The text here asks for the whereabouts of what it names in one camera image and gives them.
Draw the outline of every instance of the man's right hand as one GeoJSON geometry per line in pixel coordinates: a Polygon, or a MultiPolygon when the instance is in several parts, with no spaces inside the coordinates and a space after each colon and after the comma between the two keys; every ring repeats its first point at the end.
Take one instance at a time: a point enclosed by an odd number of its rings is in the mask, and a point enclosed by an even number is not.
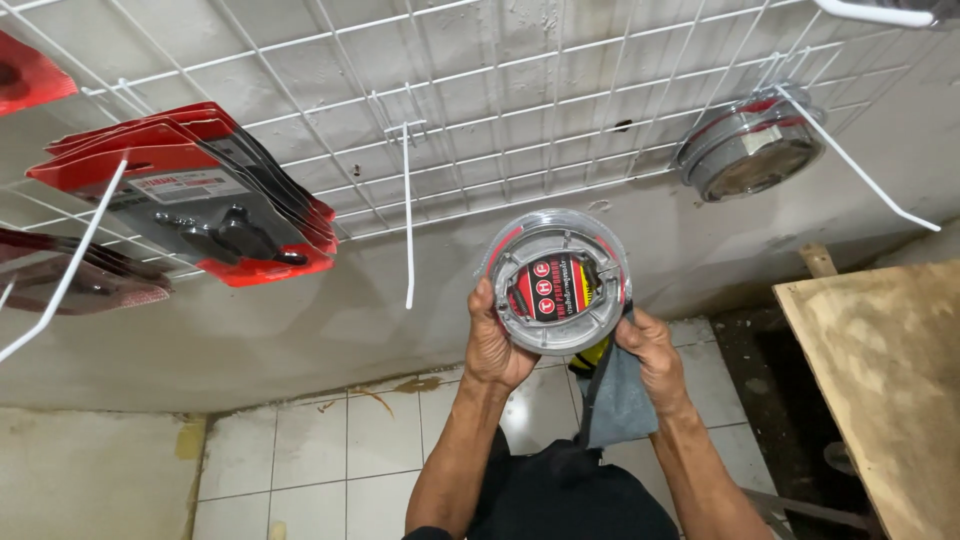
{"type": "Polygon", "coordinates": [[[663,321],[634,307],[634,322],[621,318],[616,325],[616,344],[640,358],[640,380],[660,417],[691,406],[684,365],[663,321]]]}

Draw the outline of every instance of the wooden board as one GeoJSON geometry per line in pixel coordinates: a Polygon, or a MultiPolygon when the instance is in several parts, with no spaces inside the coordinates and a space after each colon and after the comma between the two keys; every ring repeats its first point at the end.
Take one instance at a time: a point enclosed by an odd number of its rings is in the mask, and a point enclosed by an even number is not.
{"type": "Polygon", "coordinates": [[[774,291],[891,540],[960,538],[960,260],[774,291]]]}

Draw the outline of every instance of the gray cloth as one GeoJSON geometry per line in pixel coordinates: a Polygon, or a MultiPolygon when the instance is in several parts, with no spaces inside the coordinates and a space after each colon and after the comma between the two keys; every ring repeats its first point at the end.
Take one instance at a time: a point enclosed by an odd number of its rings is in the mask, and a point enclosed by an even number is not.
{"type": "MultiPolygon", "coordinates": [[[[624,314],[633,321],[632,309],[624,314]]],[[[606,448],[632,441],[657,430],[657,412],[640,381],[640,360],[616,345],[613,334],[593,379],[577,376],[584,394],[581,444],[606,448]]]]}

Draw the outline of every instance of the forearm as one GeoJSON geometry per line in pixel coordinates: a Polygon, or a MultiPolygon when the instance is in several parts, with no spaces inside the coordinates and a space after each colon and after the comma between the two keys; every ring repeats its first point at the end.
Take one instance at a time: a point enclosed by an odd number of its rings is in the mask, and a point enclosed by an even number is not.
{"type": "Polygon", "coordinates": [[[467,534],[476,509],[493,435],[509,393],[464,377],[437,446],[430,453],[407,506],[406,531],[442,528],[467,534]]]}
{"type": "Polygon", "coordinates": [[[688,539],[772,540],[770,529],[727,473],[689,400],[660,417],[660,430],[650,440],[688,539]]]}

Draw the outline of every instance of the dark floor area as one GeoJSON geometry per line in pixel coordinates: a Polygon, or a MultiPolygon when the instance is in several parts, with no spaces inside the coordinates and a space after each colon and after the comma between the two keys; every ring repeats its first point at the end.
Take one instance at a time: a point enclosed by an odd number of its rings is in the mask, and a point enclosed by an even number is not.
{"type": "MultiPolygon", "coordinates": [[[[868,513],[860,480],[824,460],[824,447],[840,441],[840,432],[780,308],[727,311],[710,323],[780,495],[868,513]]],[[[868,538],[793,512],[787,517],[799,540],[868,538]]]]}

